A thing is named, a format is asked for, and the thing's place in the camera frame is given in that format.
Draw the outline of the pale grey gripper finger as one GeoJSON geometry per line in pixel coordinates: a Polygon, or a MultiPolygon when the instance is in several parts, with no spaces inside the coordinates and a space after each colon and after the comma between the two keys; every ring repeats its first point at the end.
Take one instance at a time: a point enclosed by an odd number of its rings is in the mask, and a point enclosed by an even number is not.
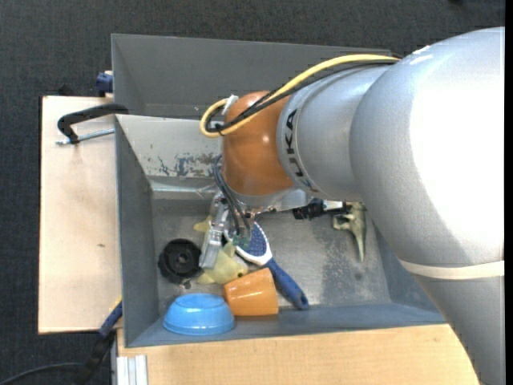
{"type": "Polygon", "coordinates": [[[220,252],[224,235],[224,211],[219,211],[214,218],[207,218],[198,224],[198,230],[204,232],[201,248],[200,268],[213,269],[220,252]]]}

